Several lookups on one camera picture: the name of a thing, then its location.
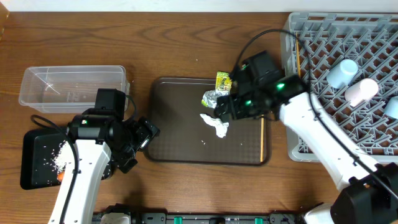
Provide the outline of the green snack wrapper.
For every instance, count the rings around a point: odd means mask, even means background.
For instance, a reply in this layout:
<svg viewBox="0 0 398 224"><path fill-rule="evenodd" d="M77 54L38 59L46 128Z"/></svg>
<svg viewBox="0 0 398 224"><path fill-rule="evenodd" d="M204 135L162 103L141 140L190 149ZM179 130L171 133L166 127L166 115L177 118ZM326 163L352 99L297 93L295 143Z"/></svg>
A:
<svg viewBox="0 0 398 224"><path fill-rule="evenodd" d="M216 108L217 99L221 96L229 95L233 86L233 82L227 72L217 72L215 89L206 91L203 94L201 103L207 108Z"/></svg>

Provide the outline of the white tissue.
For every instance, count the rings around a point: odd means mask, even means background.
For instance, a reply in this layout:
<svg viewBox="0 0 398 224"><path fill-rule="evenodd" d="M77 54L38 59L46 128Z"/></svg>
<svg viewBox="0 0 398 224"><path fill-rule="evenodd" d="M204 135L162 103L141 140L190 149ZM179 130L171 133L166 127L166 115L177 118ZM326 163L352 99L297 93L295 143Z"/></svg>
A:
<svg viewBox="0 0 398 224"><path fill-rule="evenodd" d="M219 138L224 138L227 135L228 128L229 128L229 123L228 122L222 122L219 118L212 118L210 115L201 113L200 117L202 120L209 126L215 128L216 135Z"/></svg>

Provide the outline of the white rice pile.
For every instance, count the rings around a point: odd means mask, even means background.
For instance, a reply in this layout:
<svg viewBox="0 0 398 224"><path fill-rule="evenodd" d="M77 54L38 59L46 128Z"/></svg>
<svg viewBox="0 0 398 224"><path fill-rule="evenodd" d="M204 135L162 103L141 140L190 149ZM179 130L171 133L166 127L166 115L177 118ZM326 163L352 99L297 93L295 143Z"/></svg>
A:
<svg viewBox="0 0 398 224"><path fill-rule="evenodd" d="M53 147L50 151L49 158L43 159L43 166L50 170L50 173L55 175L56 180L60 172L65 172L66 165L73 160L72 149L66 141Z"/></svg>

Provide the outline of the orange carrot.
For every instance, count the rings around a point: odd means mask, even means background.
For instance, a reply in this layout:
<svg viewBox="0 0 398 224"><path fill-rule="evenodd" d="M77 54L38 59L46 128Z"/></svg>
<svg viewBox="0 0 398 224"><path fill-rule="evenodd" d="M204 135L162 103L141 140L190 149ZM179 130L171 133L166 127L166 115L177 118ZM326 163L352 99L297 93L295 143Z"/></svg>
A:
<svg viewBox="0 0 398 224"><path fill-rule="evenodd" d="M64 177L64 172L60 172L57 176L57 180L61 182L63 180L63 177Z"/></svg>

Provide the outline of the light blue cup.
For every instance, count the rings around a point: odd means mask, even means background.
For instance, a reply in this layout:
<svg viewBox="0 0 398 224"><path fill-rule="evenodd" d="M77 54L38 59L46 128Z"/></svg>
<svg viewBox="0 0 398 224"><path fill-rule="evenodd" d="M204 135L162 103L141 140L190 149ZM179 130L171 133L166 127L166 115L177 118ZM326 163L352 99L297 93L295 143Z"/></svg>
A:
<svg viewBox="0 0 398 224"><path fill-rule="evenodd" d="M348 85L358 72L358 64L351 59L344 59L334 66L326 80L333 88L340 89Z"/></svg>

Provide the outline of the white cup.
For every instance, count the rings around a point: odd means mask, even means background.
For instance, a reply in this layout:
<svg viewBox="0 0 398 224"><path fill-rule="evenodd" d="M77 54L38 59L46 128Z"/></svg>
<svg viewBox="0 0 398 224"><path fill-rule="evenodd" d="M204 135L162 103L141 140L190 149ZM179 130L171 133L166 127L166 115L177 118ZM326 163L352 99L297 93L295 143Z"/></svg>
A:
<svg viewBox="0 0 398 224"><path fill-rule="evenodd" d="M345 100L351 106L357 106L362 101L369 101L378 91L379 86L377 82L373 79L365 78L345 91Z"/></svg>

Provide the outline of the light blue bowl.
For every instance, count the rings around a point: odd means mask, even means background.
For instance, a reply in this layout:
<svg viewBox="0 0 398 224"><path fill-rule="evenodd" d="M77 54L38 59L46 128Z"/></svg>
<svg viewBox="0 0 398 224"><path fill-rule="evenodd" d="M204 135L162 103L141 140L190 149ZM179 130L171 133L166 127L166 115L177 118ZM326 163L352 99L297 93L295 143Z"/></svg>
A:
<svg viewBox="0 0 398 224"><path fill-rule="evenodd" d="M394 96L388 101L384 114L390 118L398 119L398 96Z"/></svg>

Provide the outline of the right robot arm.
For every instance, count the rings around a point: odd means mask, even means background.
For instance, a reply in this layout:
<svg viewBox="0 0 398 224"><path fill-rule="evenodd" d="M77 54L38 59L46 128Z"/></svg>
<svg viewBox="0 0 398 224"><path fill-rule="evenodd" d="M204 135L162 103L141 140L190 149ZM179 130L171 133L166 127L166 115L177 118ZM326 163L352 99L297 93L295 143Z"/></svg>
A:
<svg viewBox="0 0 398 224"><path fill-rule="evenodd" d="M214 114L229 119L273 112L301 137L328 171L339 196L302 215L304 223L392 223L397 220L397 164L382 165L357 146L298 76L221 96Z"/></svg>

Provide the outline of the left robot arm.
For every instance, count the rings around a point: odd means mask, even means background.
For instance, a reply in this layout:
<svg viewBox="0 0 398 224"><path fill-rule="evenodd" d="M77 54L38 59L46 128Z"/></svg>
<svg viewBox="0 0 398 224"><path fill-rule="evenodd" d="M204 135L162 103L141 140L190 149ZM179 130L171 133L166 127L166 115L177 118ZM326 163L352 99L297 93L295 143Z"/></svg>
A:
<svg viewBox="0 0 398 224"><path fill-rule="evenodd" d="M90 223L104 170L110 161L128 173L136 154L160 133L145 117L125 121L114 115L80 114L68 125L72 158L66 162L50 223Z"/></svg>

